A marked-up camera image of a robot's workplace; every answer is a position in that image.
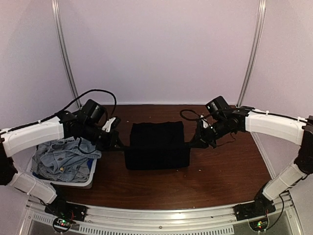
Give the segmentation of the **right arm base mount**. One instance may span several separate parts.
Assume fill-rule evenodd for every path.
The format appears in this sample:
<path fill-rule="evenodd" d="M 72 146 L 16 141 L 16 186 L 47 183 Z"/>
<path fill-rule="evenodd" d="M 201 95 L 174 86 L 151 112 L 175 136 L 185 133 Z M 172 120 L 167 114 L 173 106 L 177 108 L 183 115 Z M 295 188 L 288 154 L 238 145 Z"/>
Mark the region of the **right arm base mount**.
<path fill-rule="evenodd" d="M 242 221 L 259 216 L 265 216 L 267 212 L 275 212 L 276 207 L 272 203 L 263 205 L 262 202 L 253 201 L 244 204 L 237 204 L 233 207 L 233 210 L 237 221 Z"/>

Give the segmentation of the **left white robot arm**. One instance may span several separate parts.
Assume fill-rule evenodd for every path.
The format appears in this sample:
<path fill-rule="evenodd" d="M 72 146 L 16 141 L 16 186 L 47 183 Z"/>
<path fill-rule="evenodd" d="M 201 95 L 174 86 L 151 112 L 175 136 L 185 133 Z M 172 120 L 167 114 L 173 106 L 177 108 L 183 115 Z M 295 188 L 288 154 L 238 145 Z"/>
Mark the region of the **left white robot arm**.
<path fill-rule="evenodd" d="M 71 113 L 66 108 L 45 119 L 20 127 L 4 129 L 0 133 L 0 184 L 11 186 L 36 197 L 59 216 L 66 217 L 70 206 L 58 195 L 56 189 L 30 174 L 19 170 L 13 155 L 47 141 L 59 139 L 85 139 L 99 151 L 114 151 L 123 148 L 116 130 L 121 122 L 117 116 L 107 118 L 103 125 L 99 121 L 107 116 L 107 110 L 89 99 L 78 111 Z"/>

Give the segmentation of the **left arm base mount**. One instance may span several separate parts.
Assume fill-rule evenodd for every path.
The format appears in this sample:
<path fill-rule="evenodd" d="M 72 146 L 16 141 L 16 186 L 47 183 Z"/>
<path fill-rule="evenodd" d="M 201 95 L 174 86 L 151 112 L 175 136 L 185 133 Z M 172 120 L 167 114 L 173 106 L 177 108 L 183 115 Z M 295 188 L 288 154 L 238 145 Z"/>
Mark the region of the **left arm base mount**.
<path fill-rule="evenodd" d="M 68 202 L 48 204 L 45 206 L 45 212 L 67 220 L 84 222 L 87 207 Z"/>

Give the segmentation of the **black t-shirt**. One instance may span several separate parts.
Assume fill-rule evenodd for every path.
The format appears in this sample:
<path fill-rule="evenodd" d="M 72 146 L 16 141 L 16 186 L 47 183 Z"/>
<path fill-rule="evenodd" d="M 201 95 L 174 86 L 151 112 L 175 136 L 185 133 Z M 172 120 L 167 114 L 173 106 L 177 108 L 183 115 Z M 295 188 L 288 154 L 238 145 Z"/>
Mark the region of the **black t-shirt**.
<path fill-rule="evenodd" d="M 166 170 L 190 165 L 183 122 L 134 123 L 124 150 L 128 170 Z"/>

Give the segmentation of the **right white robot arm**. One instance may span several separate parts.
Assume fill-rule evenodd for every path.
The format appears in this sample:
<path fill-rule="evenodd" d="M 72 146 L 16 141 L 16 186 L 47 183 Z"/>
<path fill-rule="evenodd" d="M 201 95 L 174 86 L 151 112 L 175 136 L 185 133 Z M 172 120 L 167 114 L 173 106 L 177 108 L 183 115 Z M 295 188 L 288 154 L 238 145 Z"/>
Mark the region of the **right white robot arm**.
<path fill-rule="evenodd" d="M 256 194 L 251 212 L 261 216 L 281 193 L 313 173 L 313 118 L 290 117 L 241 106 L 232 107 L 218 96 L 206 104 L 208 115 L 190 119 L 196 122 L 192 148 L 217 147 L 228 134 L 249 132 L 272 179 Z"/>

